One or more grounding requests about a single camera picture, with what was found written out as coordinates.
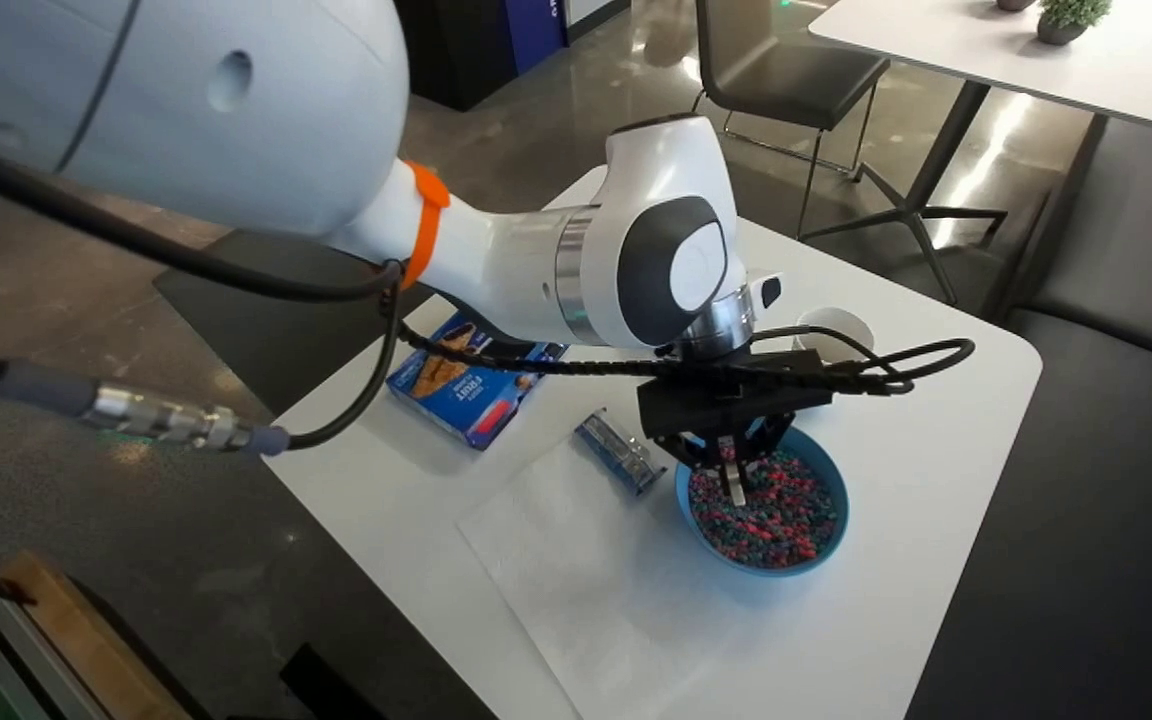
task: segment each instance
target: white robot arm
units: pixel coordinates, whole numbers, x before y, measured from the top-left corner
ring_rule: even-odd
[[[0,0],[0,161],[230,228],[407,260],[407,56],[386,0]],[[625,126],[589,206],[453,200],[423,283],[515,341],[749,341],[707,120]]]

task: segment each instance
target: chair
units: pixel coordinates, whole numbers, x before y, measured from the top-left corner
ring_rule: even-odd
[[[702,82],[699,97],[707,97],[723,110],[816,126],[807,154],[774,146],[782,154],[807,161],[807,183],[805,183],[800,221],[797,221],[797,232],[805,232],[807,200],[811,200],[811,183],[819,169],[819,140],[838,120],[847,120],[863,97],[866,98],[863,98],[863,120],[859,120],[851,165],[826,165],[826,169],[845,171],[851,183],[866,174],[885,194],[891,187],[866,165],[859,165],[859,142],[866,131],[877,82],[886,73],[886,61],[836,48],[836,43],[811,43],[811,38],[788,43],[774,34],[773,10],[774,10],[774,0],[697,0],[699,82]],[[918,243],[918,251],[932,262],[939,290],[951,296],[939,277],[932,243],[928,248]]]

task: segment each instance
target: small can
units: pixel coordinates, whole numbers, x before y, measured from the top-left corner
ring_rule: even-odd
[[[651,458],[651,449],[608,418],[608,408],[584,415],[574,435],[601,455],[601,464],[637,497],[642,497],[666,467]]]

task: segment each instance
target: concrete floor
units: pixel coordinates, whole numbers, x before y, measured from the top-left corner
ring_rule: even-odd
[[[805,29],[805,10],[782,10],[788,34]],[[863,161],[909,183],[951,92],[951,76],[894,65],[878,82]],[[632,10],[590,29],[472,110],[412,98],[404,154],[430,165],[478,206],[539,206],[601,165],[601,140],[612,126],[684,110],[690,97],[687,3],[637,0]],[[1085,110],[993,92],[939,183],[939,200],[1010,212],[993,248],[970,248],[970,228],[939,232],[942,267],[967,308],[983,301],[1022,239],[1028,217],[1062,174],[1085,122]],[[778,146],[807,140],[800,126],[765,120],[730,120],[730,126]],[[854,120],[826,146],[845,154],[851,137]],[[729,161],[740,212],[788,232],[805,169],[745,142],[729,142]],[[220,228],[168,212],[116,206],[197,248],[220,235]],[[819,223],[863,206],[878,206],[871,187],[816,183],[811,217]],[[833,235],[819,248],[932,287],[900,228]],[[248,392],[239,361],[223,362],[157,290],[157,277],[161,267],[0,200],[0,356],[126,375],[268,418],[281,398]],[[262,332],[260,315],[243,311],[230,325]],[[321,347],[304,335],[268,335],[262,352],[295,361]],[[255,458],[116,445],[0,398],[0,562],[20,546],[51,554],[116,606],[210,717],[304,717],[277,681],[300,644],[321,646],[390,717],[483,717]]]

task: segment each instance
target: white table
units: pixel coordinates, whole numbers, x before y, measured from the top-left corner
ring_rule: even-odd
[[[1028,10],[997,10],[993,0],[836,0],[807,29],[811,34],[965,76],[965,87],[894,212],[811,235],[905,221],[918,243],[932,243],[918,217],[965,217],[928,202],[987,87],[1152,122],[1152,0],[1113,0],[1113,10],[1068,48],[1036,43],[1036,20],[1040,0]]]
[[[578,202],[596,183],[601,171],[556,202]],[[625,501],[574,451],[571,426],[590,408],[637,418],[632,378],[544,378],[483,455],[380,395],[329,449],[273,458],[273,473],[491,710],[905,717],[1040,356],[993,325],[766,228],[740,223],[740,257],[752,271],[788,271],[766,325],[847,308],[871,325],[877,347],[942,335],[980,342],[967,362],[925,378],[913,395],[845,395],[800,412],[800,426],[833,451],[851,490],[838,552],[807,577],[760,581],[718,568],[676,519],[673,488]],[[444,315],[448,302],[429,301],[412,325],[430,328]],[[308,426],[338,412],[372,361],[374,347],[359,352],[284,423]],[[590,697],[601,683],[571,683],[550,631],[566,631],[562,641],[601,665],[601,683],[608,675],[637,683],[632,699],[625,687],[608,699]]]

